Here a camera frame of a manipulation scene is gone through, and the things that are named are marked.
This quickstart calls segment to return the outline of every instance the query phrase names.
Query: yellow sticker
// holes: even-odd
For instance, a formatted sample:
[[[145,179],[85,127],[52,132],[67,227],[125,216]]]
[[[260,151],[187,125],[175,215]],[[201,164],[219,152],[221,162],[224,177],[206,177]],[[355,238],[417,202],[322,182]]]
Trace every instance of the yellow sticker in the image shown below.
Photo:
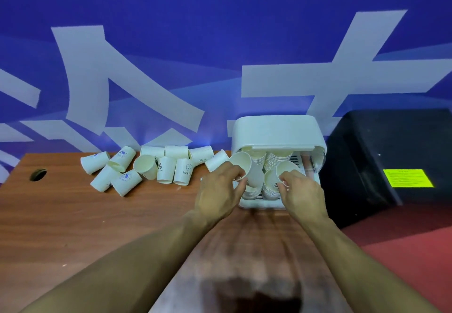
[[[433,188],[423,169],[383,169],[393,188]]]

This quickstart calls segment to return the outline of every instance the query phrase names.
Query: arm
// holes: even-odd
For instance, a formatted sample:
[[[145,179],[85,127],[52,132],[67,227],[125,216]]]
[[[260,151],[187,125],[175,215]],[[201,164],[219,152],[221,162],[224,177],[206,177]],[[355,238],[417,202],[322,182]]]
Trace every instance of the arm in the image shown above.
[[[314,242],[354,312],[439,312],[336,227],[316,182],[297,171],[280,177],[289,185],[278,184],[284,206]]]
[[[245,191],[229,162],[203,178],[195,208],[175,224],[107,254],[27,306],[23,313],[147,313],[198,242]]]

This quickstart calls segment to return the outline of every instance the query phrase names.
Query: forearm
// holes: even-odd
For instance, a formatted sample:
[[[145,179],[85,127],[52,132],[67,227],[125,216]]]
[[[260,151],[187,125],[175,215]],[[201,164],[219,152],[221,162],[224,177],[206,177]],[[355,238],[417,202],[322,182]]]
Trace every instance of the forearm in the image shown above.
[[[302,227],[355,313],[438,312],[399,277],[364,253],[332,220]]]
[[[148,312],[211,227],[190,211],[99,259],[23,312]]]

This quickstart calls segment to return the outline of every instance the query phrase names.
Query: black machine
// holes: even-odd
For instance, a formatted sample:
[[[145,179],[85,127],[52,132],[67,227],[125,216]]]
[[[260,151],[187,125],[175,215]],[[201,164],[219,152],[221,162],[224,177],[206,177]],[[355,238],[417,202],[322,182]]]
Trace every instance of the black machine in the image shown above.
[[[452,203],[452,114],[355,110],[326,141],[319,172],[339,228],[406,203]]]

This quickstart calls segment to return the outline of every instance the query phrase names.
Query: brown wooden tabletop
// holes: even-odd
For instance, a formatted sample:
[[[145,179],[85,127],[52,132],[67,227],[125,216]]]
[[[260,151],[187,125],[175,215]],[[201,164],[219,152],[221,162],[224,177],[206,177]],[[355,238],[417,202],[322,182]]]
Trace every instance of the brown wooden tabletop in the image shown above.
[[[99,193],[82,153],[27,154],[0,187],[0,312],[15,313],[101,256],[193,208],[189,186],[144,180]],[[30,181],[37,169],[47,169]],[[350,312],[320,254],[285,211],[237,208],[195,248],[151,312]]]

